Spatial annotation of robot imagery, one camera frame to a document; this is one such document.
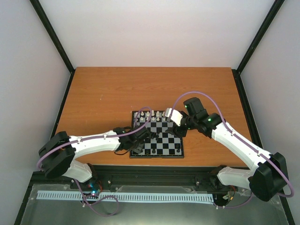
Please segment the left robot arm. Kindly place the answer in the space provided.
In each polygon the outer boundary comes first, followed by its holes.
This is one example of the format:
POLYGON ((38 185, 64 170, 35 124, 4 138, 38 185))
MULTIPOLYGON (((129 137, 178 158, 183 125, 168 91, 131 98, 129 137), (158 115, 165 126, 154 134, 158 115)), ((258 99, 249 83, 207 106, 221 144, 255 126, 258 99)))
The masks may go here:
POLYGON ((140 153, 147 140, 156 137, 144 125, 137 128, 116 127, 102 134, 72 136, 65 131, 55 134, 39 151, 37 168, 44 171, 46 178, 60 176, 75 179, 86 188, 94 188, 98 178, 87 163, 80 163, 79 157, 92 153, 122 150, 140 153))

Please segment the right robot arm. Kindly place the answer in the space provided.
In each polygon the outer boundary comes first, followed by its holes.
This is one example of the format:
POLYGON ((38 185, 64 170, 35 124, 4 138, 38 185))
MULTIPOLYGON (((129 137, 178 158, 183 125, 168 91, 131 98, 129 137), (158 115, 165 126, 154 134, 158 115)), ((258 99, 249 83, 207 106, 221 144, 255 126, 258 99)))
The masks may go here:
POLYGON ((189 130, 197 130, 228 148, 248 167, 246 170, 222 167, 216 174, 218 183, 249 189, 264 202, 288 185, 286 159, 282 154, 271 154, 255 145, 234 130, 220 113, 208 114, 197 97, 186 100, 184 106, 186 112, 166 109, 165 117, 173 122, 168 133, 185 137, 189 130))

